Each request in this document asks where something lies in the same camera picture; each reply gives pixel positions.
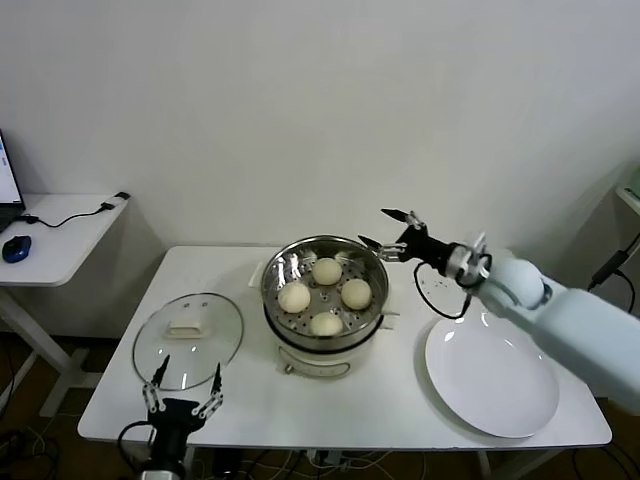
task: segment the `white table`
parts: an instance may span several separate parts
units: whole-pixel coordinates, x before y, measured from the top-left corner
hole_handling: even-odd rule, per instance
[[[48,223],[58,223],[76,213],[93,212],[110,197],[25,195],[25,213],[37,215]],[[68,282],[125,206],[126,202],[92,217],[71,220],[57,229],[41,224],[13,223],[0,234],[0,247],[16,235],[30,235],[32,246],[29,256],[21,262],[9,264],[0,261],[0,286],[56,287]],[[60,372],[40,415],[53,416],[69,388],[95,388],[100,374],[85,373],[81,369],[88,350],[78,349],[71,356],[67,355],[3,288],[0,288],[0,316],[33,348],[32,354],[16,372],[14,388],[20,384],[38,355]],[[8,398],[9,388],[0,396],[0,405],[4,405]]]
[[[215,291],[238,304],[245,336],[236,357],[222,372],[224,404],[202,430],[191,435],[194,446],[537,449],[494,472],[496,478],[517,478],[559,449],[611,440],[611,430],[587,386],[557,364],[553,367],[560,384],[560,404],[551,422],[533,437],[493,437],[451,414],[423,380],[426,332],[436,317],[415,292],[410,265],[387,265],[395,295],[401,297],[396,302],[402,305],[402,314],[394,330],[376,333],[372,355],[360,369],[345,378],[329,380],[284,375],[260,295],[247,287],[256,264],[274,251],[262,247],[169,250],[82,416],[79,433],[89,439],[113,441],[125,425],[146,419],[142,382],[131,362],[138,329],[169,300]],[[438,293],[438,288],[429,288],[436,295],[434,301],[446,301],[446,294]],[[207,384],[173,396],[203,401],[209,389]],[[148,433],[144,428],[133,429],[126,438],[144,441]],[[548,453],[541,449],[558,450]]]

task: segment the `electric steamer pot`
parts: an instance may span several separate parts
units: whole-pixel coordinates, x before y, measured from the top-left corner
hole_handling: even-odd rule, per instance
[[[333,258],[342,267],[335,285],[318,285],[311,269],[321,258]],[[340,292],[347,280],[360,278],[371,286],[371,304],[364,310],[351,310],[342,303]],[[300,281],[311,292],[306,310],[291,314],[278,304],[278,293],[287,283]],[[365,246],[347,238],[322,235],[294,242],[267,264],[262,274],[261,293],[267,322],[286,345],[315,355],[347,352],[370,340],[382,324],[382,307],[389,293],[387,272],[378,257]],[[329,337],[310,331],[311,318],[331,312],[342,319],[342,332]]]

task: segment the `computer mouse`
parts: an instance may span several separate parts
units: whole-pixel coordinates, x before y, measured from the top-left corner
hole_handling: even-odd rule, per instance
[[[31,249],[31,237],[19,235],[7,240],[2,246],[2,258],[7,263],[16,263],[24,260]]]

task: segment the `cable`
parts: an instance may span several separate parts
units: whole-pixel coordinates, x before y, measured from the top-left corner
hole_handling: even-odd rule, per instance
[[[245,477],[246,478],[251,478],[251,472],[253,472],[253,469],[256,468],[256,465],[258,465],[258,463],[260,462],[260,460],[262,460],[264,458],[264,456],[269,453],[271,450],[263,450],[253,461],[253,463],[251,464],[251,466],[249,467],[249,469],[246,471],[245,473]]]
[[[253,463],[253,460],[241,460],[240,463]],[[267,470],[280,470],[282,468],[281,466],[265,465],[264,463],[257,463],[256,467],[265,468]],[[321,467],[321,468],[330,468],[331,469],[328,472],[324,472],[322,475],[320,475],[320,478],[323,478],[323,477],[326,477],[328,475],[331,475],[333,472],[338,470],[339,467],[331,466],[331,467]],[[318,478],[316,475],[309,475],[308,473],[296,472],[296,471],[293,471],[291,469],[286,470],[287,473],[289,473],[289,471],[291,471],[292,475],[297,475],[297,476],[303,477],[303,478],[311,478],[311,479]]]
[[[15,218],[15,221],[17,221],[17,222],[26,222],[29,225],[33,225],[34,223],[41,223],[42,225],[44,225],[46,227],[49,227],[49,228],[60,228],[65,223],[70,222],[71,220],[73,220],[75,218],[91,217],[93,215],[97,215],[97,214],[99,214],[101,212],[105,212],[107,210],[113,210],[118,205],[120,205],[122,202],[126,202],[129,198],[131,198],[131,195],[129,195],[128,193],[126,193],[126,192],[118,192],[113,197],[108,199],[106,202],[102,202],[100,204],[100,206],[95,211],[88,212],[88,213],[76,213],[75,215],[71,215],[71,216],[65,218],[60,223],[56,223],[56,224],[53,224],[53,225],[48,223],[48,222],[45,222],[44,220],[42,220],[40,217],[38,217],[36,215],[20,215],[20,216]]]
[[[307,457],[307,460],[309,460],[309,463],[311,464],[312,467],[316,467],[316,468],[320,468],[320,469],[326,469],[326,468],[337,468],[335,465],[317,465],[313,459]]]
[[[427,454],[422,454],[422,474],[420,475],[420,480],[425,480],[427,478]]]
[[[6,453],[0,456],[1,468],[8,468],[13,463],[19,462],[19,461],[45,457],[50,461],[51,465],[49,466],[47,475],[44,477],[43,480],[47,480],[49,478],[55,479],[58,476],[58,460],[60,457],[60,453],[59,453],[60,447],[58,446],[58,443],[55,440],[51,438],[44,439],[45,449],[46,449],[46,442],[47,441],[50,442],[55,447],[54,454],[50,454],[47,451],[42,451],[41,453],[24,455],[23,452],[26,449],[27,440],[23,432],[19,430],[10,430],[8,432],[0,434],[0,439],[2,441],[5,441],[6,442],[5,445],[8,447]]]
[[[131,468],[131,470],[133,471],[133,473],[138,473],[137,472],[137,468],[136,466],[133,464],[133,462],[131,461],[131,458],[129,457],[129,454],[125,451],[124,446],[122,445],[122,440],[124,439],[125,434],[131,430],[132,428],[135,427],[143,427],[146,425],[151,425],[147,420],[139,420],[137,422],[133,422],[130,423],[129,425],[127,425],[126,427],[124,427],[122,429],[122,431],[120,432],[120,435],[118,435],[118,441],[117,441],[117,445],[118,445],[118,452],[120,453],[120,456],[122,457],[122,460],[124,460],[124,462],[129,465],[129,468]]]
[[[99,207],[97,210],[90,212],[90,213],[77,213],[75,215],[71,215],[70,217],[65,218],[64,220],[62,220],[60,223],[56,223],[56,224],[50,224],[45,222],[44,220],[42,220],[40,217],[36,217],[34,215],[20,215],[16,220],[19,221],[23,221],[23,222],[27,222],[29,225],[33,225],[34,223],[41,223],[42,225],[44,225],[45,227],[49,227],[49,228],[60,228],[61,226],[63,226],[65,223],[70,222],[71,220],[75,219],[75,218],[80,218],[80,217],[91,217],[93,215],[97,215],[101,212],[104,212],[106,209],[103,208],[102,206]]]
[[[609,457],[611,457],[618,464],[618,466],[622,469],[622,471],[624,472],[624,476],[627,478],[627,480],[632,480],[631,475],[629,474],[629,472],[627,471],[625,466],[622,464],[622,462],[620,460],[618,460],[618,457],[616,457],[613,453],[611,453],[606,448],[599,448],[597,450],[600,450],[600,451],[606,453]],[[576,477],[578,477],[578,480],[584,480],[584,477],[580,473],[580,470],[578,470],[577,456],[578,456],[578,452],[579,451],[580,450],[574,450],[571,453],[571,464],[573,465],[573,470],[574,470],[574,472],[576,474]]]
[[[391,480],[396,480],[389,472],[387,472],[384,468],[382,468],[381,465],[378,464],[378,461],[381,460],[378,459],[378,461],[372,462],[371,460],[367,460],[365,458],[362,459],[365,462],[370,462],[370,465],[366,466],[366,467],[360,467],[359,469],[356,470],[362,470],[363,468],[369,468],[369,467],[376,467],[378,470],[380,470],[382,473],[384,473],[387,477],[389,477]]]
[[[9,353],[9,348],[4,343],[4,340],[0,338],[0,346],[4,350],[5,355],[7,356],[7,363],[9,364],[9,371],[11,372],[11,386],[9,387],[9,396],[7,397],[7,402],[2,406],[2,411],[0,411],[0,422],[4,418],[4,414],[9,408],[9,403],[11,402],[11,398],[13,397],[13,389],[16,384],[16,371],[13,368],[13,361],[11,360],[11,354]]]
[[[628,480],[632,480],[631,475],[627,471],[626,467],[622,464],[622,462],[618,459],[618,457],[616,457],[613,453],[611,453],[606,448],[601,448],[600,450],[603,451],[604,453],[606,453],[607,455],[609,455],[609,457],[611,457],[613,459],[613,461],[618,464],[618,466],[622,469],[622,471],[624,472],[625,477],[627,477]]]
[[[631,290],[631,302],[629,302],[629,307],[627,308],[627,312],[631,313],[636,303],[636,289],[633,286],[633,282],[629,279],[629,277],[627,277],[620,270],[616,270],[615,272],[613,272],[613,274],[622,278],[625,282],[627,282],[627,285],[629,285],[629,289]]]
[[[629,460],[629,463],[631,463],[633,465],[633,468],[635,468],[636,473],[640,476],[640,467],[638,467],[638,464],[633,460],[633,457],[631,457],[631,455],[629,455],[620,445],[618,445],[615,442],[611,442],[611,446],[615,447],[616,449],[618,449],[618,451],[624,455],[626,457],[627,460]]]
[[[469,305],[471,305],[471,295],[467,295],[466,298],[464,299],[464,303],[462,304],[462,311],[459,314],[449,315],[447,313],[442,312],[429,301],[427,296],[422,291],[422,288],[420,287],[420,280],[418,279],[418,273],[420,272],[420,268],[422,268],[423,265],[427,265],[427,262],[419,263],[416,266],[416,268],[413,270],[413,280],[416,284],[416,288],[418,289],[418,293],[420,294],[420,297],[422,297],[422,300],[424,300],[424,303],[426,303],[431,310],[436,312],[441,317],[448,318],[449,320],[457,320],[458,318],[462,318],[464,314],[467,313],[467,310],[469,309]]]
[[[302,458],[302,450],[298,452],[298,456],[296,457],[296,461],[293,464],[293,467],[291,467],[291,469],[287,472],[287,474],[284,477],[284,480],[288,480],[288,478],[291,476],[291,474],[293,473],[293,471],[296,469],[296,467],[298,466],[298,464],[300,463],[300,459]],[[271,480],[275,479],[278,475],[280,474],[280,472],[276,473],[273,477],[271,477]]]
[[[381,462],[382,460],[385,459],[385,457],[387,457],[391,452],[386,452],[384,455],[382,455],[380,458],[378,458],[377,460],[369,460],[368,458],[362,458],[362,457],[344,457],[346,459],[348,459],[351,463],[351,461],[360,461],[360,462],[367,462],[369,465],[367,465],[366,467],[354,467],[352,465],[349,465],[347,468],[349,469],[353,469],[353,470],[365,470],[369,467],[373,467],[374,465],[377,465],[379,462]]]

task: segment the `robotic arm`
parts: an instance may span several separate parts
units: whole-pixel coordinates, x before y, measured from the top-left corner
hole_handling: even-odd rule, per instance
[[[414,212],[383,212],[407,227],[392,244],[360,237],[382,260],[422,260],[467,292],[460,316],[471,297],[477,297],[490,312],[526,331],[547,355],[583,381],[640,412],[638,319],[591,293],[560,285],[526,260],[493,260],[484,235],[473,245],[445,244],[429,236]]]

